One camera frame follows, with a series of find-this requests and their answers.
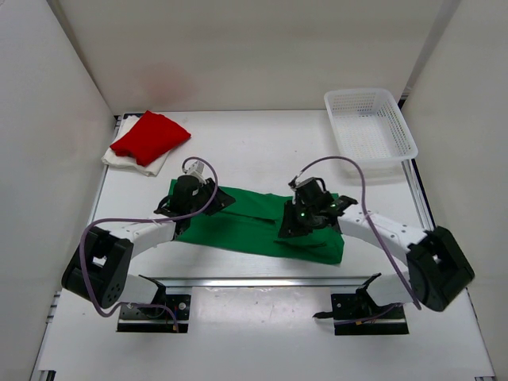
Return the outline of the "green t shirt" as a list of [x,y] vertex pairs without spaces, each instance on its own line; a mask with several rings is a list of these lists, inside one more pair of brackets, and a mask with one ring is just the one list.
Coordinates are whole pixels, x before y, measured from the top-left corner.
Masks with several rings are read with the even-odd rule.
[[199,214],[177,240],[188,244],[261,256],[339,264],[344,239],[331,228],[319,229],[304,237],[278,237],[283,207],[291,196],[262,194],[235,187],[220,187],[235,202],[207,216]]

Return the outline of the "red t shirt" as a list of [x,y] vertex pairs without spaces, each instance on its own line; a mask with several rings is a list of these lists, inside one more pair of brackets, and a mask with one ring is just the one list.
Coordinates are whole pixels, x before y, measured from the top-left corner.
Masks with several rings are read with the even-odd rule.
[[178,123],[161,114],[146,111],[110,148],[117,156],[131,157],[136,164],[147,167],[190,138],[191,134]]

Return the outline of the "white t shirt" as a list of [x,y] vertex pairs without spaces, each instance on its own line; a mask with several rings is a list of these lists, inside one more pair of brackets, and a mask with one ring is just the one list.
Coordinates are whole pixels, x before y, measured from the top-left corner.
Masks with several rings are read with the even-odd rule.
[[[120,123],[116,136],[113,140],[115,143],[117,140],[120,140],[126,133],[128,133],[132,127],[139,121],[140,117],[136,115],[129,115],[126,119],[123,119]],[[137,161],[131,156],[118,156],[111,148],[107,148],[105,154],[102,156],[102,162],[105,165],[116,169],[127,169],[127,170],[135,170],[142,175],[145,176],[157,176],[162,169],[166,159],[168,156],[168,152],[159,156],[153,162],[151,162],[148,166],[142,166],[137,163]]]

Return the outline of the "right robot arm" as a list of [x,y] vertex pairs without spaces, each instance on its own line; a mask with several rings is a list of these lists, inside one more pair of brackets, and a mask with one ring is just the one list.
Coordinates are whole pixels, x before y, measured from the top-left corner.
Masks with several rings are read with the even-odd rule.
[[284,204],[279,238],[328,229],[380,248],[394,266],[393,275],[373,275],[357,289],[356,307],[365,317],[413,301],[441,312],[475,278],[456,238],[442,226],[425,230],[393,221],[354,198],[333,196],[320,178],[289,186],[294,196]]

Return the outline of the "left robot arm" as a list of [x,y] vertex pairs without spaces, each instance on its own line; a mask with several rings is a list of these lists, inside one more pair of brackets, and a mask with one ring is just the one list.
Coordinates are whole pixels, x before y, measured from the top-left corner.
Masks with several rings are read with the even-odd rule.
[[153,219],[113,231],[93,226],[85,232],[84,242],[63,272],[61,286],[101,311],[124,303],[157,318],[167,306],[165,286],[152,278],[129,274],[131,260],[183,235],[193,217],[212,216],[235,201],[211,178],[181,175],[160,200]]

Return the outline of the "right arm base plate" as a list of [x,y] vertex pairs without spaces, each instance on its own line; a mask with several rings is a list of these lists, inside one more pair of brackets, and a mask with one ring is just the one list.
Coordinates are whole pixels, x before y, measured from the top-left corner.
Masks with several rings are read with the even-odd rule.
[[332,288],[331,308],[313,315],[330,320],[335,336],[393,336],[410,333],[404,308],[398,304],[377,306],[367,295],[347,288]]

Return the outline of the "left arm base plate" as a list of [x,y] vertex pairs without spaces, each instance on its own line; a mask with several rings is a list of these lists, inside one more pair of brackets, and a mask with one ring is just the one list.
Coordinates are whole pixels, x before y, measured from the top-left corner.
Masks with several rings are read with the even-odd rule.
[[123,306],[117,320],[119,333],[188,333],[191,312],[190,287],[168,288],[165,306],[175,315],[160,308],[134,308]]

